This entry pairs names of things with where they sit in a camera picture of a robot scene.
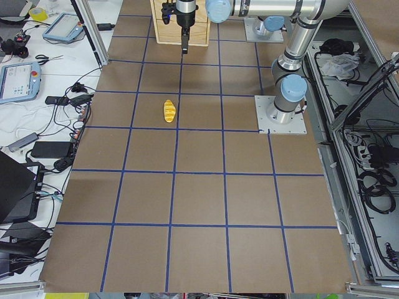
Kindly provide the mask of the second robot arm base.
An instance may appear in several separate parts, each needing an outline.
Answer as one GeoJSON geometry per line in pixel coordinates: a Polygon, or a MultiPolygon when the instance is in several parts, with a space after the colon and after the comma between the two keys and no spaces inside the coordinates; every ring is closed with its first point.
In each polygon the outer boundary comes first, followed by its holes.
{"type": "Polygon", "coordinates": [[[284,26],[284,16],[258,16],[253,31],[257,36],[269,36],[284,26]]]}

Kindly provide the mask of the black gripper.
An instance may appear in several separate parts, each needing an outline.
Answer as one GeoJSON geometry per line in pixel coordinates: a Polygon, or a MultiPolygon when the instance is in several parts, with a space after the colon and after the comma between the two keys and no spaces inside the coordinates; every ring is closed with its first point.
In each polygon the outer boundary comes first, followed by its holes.
{"type": "Polygon", "coordinates": [[[188,53],[190,40],[190,27],[195,24],[197,5],[196,0],[176,0],[175,14],[176,20],[181,29],[181,51],[188,53]]]}

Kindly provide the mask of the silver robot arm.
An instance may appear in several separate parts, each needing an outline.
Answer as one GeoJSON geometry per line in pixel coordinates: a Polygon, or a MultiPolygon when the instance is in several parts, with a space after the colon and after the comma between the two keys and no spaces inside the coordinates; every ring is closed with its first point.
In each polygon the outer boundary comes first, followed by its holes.
{"type": "Polygon", "coordinates": [[[297,19],[291,39],[275,63],[287,76],[278,78],[274,75],[279,91],[266,108],[268,119],[285,125],[292,121],[307,91],[305,80],[294,72],[300,69],[319,24],[341,13],[348,4],[348,1],[206,1],[205,9],[213,23],[222,23],[230,16],[287,16],[297,19]]]}

